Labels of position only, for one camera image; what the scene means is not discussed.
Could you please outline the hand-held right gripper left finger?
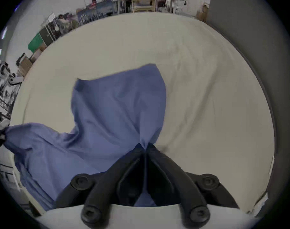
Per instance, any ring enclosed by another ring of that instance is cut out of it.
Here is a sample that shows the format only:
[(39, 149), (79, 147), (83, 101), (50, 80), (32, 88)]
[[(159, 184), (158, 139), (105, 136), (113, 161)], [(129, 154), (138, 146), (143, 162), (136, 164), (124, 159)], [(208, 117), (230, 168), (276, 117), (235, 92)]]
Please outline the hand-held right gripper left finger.
[(53, 208), (83, 205), (82, 222), (90, 228), (105, 226), (111, 204), (133, 207), (143, 192), (145, 150), (139, 143), (107, 171), (75, 175)]

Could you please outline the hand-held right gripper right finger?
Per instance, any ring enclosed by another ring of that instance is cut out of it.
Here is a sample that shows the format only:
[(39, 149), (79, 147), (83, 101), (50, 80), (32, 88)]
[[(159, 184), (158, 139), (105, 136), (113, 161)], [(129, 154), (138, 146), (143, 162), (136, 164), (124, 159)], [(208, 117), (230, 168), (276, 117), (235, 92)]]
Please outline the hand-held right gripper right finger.
[(208, 205), (239, 209), (233, 196), (213, 174), (182, 170), (152, 143), (146, 148), (147, 191), (158, 207), (180, 205), (185, 227), (203, 227), (210, 218)]

